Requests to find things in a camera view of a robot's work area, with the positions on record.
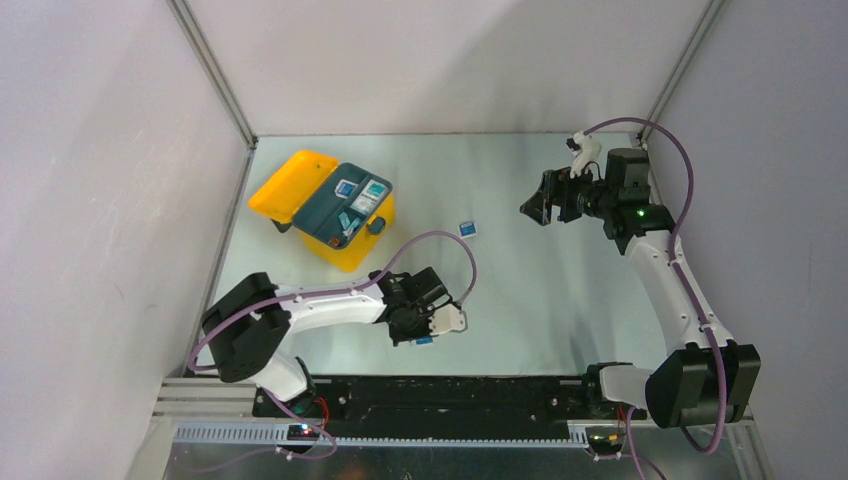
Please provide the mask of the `teal tube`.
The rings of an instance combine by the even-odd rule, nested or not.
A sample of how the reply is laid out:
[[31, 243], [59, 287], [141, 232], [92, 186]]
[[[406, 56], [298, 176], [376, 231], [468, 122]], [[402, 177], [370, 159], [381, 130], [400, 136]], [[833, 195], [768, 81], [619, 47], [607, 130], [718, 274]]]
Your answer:
[[349, 227], [352, 225], [352, 221], [350, 220], [350, 217], [346, 212], [341, 212], [338, 215], [338, 219], [343, 230], [348, 230]]
[[360, 217], [353, 218], [343, 230], [343, 235], [346, 239], [352, 238], [360, 229], [363, 221]]

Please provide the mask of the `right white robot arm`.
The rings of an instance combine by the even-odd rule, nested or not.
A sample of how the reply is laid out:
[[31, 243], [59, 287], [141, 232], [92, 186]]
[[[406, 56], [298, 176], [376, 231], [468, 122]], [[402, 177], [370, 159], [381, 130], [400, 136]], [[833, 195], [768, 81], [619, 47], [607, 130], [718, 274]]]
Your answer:
[[751, 344], [738, 343], [698, 289], [668, 209], [650, 200], [647, 153], [608, 152], [606, 170], [547, 170], [520, 207], [545, 226], [582, 217], [602, 221], [606, 237], [636, 271], [655, 311], [668, 352], [654, 370], [628, 363], [590, 366], [595, 382], [581, 392], [585, 411], [606, 418], [621, 404], [649, 413], [661, 428], [736, 423], [748, 406], [761, 368]]

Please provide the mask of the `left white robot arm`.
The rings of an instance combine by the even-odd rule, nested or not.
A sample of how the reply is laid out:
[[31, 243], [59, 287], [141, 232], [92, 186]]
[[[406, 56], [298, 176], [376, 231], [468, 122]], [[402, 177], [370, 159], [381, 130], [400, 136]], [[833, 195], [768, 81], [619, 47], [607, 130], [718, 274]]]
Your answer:
[[200, 349], [224, 383], [249, 381], [292, 416], [316, 403], [304, 360], [283, 347], [287, 335], [339, 325], [384, 324], [393, 345], [460, 333], [467, 321], [433, 268], [416, 274], [374, 271], [359, 282], [284, 294], [264, 272], [243, 279], [202, 316]]

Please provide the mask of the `yellow medicine kit box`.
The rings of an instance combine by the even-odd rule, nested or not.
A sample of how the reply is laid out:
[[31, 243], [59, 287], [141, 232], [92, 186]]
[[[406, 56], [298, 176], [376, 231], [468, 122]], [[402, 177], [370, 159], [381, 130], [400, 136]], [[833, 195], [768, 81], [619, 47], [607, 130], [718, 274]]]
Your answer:
[[281, 233], [295, 229], [310, 252], [344, 272], [361, 265], [396, 217], [389, 180], [308, 150], [285, 161], [248, 206]]

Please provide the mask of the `dark teal divided tray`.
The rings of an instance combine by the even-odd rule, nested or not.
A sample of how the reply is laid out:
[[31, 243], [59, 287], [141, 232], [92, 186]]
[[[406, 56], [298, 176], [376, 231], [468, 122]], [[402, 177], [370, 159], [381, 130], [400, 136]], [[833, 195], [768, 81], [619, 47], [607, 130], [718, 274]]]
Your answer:
[[[347, 199], [339, 198], [334, 194], [336, 185], [342, 179], [358, 184], [356, 190]], [[387, 221], [387, 228], [389, 223], [388, 214], [378, 213], [378, 208], [370, 217], [364, 217], [350, 208], [352, 201], [370, 179], [376, 179], [390, 186], [391, 191], [383, 198], [383, 201], [378, 208], [385, 206], [393, 191], [392, 183], [355, 164], [342, 163], [329, 175], [327, 179], [320, 183], [317, 190], [294, 214], [293, 226], [327, 246], [329, 246], [328, 242], [331, 238], [338, 238], [341, 245], [335, 250], [347, 248], [360, 232], [367, 232], [367, 224], [374, 216], [384, 217]], [[350, 220], [360, 217], [363, 221], [360, 229], [350, 239], [346, 239], [343, 235], [343, 229], [338, 219], [338, 215], [341, 212], [346, 212], [350, 217]]]

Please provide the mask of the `medical gauze dressing packet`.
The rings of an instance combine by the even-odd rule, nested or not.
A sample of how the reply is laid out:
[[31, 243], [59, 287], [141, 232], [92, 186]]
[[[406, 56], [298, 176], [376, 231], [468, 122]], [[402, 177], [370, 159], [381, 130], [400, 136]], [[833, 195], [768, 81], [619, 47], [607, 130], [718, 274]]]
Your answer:
[[352, 201], [350, 208], [364, 217], [370, 217], [390, 191], [389, 185], [370, 179]]

